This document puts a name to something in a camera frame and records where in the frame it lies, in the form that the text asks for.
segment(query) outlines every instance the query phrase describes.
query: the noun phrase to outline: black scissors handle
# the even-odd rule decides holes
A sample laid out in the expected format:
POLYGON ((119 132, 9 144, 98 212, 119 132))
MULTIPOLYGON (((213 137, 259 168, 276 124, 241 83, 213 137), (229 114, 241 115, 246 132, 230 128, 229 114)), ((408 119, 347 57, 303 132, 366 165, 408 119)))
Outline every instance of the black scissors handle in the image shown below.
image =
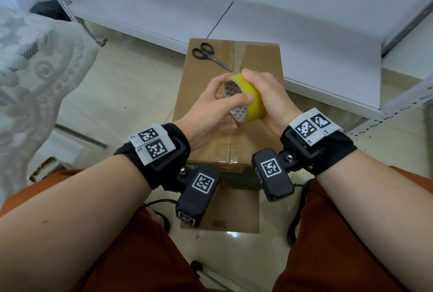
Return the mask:
POLYGON ((214 48, 209 43, 201 43, 200 48, 193 48, 192 49, 192 56, 195 58, 198 58, 199 60, 207 60, 209 58, 209 55, 214 54, 214 48))

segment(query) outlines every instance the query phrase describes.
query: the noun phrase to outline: black wrist strap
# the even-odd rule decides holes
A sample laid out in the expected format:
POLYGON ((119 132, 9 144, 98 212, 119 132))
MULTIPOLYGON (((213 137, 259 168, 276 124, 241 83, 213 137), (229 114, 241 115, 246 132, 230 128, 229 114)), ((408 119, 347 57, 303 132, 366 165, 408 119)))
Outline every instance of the black wrist strap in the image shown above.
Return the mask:
POLYGON ((292 127, 287 127, 280 138, 284 150, 294 150, 302 167, 317 176, 358 149, 353 141, 340 131, 335 131, 309 146, 292 127))
POLYGON ((152 189, 162 185, 165 190, 177 191, 176 176, 180 168, 186 164, 191 149, 187 138, 175 124, 168 123, 162 127, 176 146, 176 149, 170 153, 145 166, 138 157, 134 146, 129 142, 120 147, 114 155, 125 155, 143 174, 152 189))

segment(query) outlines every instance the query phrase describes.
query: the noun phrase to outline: bolt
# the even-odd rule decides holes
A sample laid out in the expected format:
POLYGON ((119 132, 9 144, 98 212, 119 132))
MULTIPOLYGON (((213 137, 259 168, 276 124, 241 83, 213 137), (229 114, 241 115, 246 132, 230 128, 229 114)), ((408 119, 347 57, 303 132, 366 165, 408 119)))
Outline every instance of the bolt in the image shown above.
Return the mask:
POLYGON ((295 161, 295 159, 293 158, 293 155, 291 155, 291 154, 287 154, 286 157, 284 158, 284 160, 287 163, 293 163, 295 161))
POLYGON ((181 176, 181 177, 185 177, 187 174, 188 174, 188 170, 187 170, 187 168, 182 167, 182 168, 179 170, 179 176, 181 176))

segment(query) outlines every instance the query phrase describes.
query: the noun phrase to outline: forearm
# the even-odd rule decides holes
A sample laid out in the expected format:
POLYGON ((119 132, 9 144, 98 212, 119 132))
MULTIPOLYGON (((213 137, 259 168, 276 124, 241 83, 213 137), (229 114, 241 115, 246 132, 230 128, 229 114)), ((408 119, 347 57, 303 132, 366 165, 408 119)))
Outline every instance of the forearm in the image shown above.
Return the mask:
POLYGON ((433 290, 431 193, 361 151, 317 179, 388 270, 412 290, 433 290))
POLYGON ((150 192, 137 168, 117 155, 7 213, 0 219, 3 288, 69 289, 150 192))

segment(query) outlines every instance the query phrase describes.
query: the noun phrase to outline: yellow tape roll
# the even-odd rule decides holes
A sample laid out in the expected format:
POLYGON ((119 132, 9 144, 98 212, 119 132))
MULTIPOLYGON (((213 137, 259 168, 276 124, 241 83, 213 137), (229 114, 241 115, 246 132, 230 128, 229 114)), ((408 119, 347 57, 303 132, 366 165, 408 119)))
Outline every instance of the yellow tape roll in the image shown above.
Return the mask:
POLYGON ((266 115, 266 109, 263 105, 260 93, 252 84, 243 78, 241 73, 226 78, 224 92, 226 98, 240 93, 254 96, 254 101, 247 107, 235 108, 230 111, 233 118, 238 123, 248 123, 261 119, 266 115))

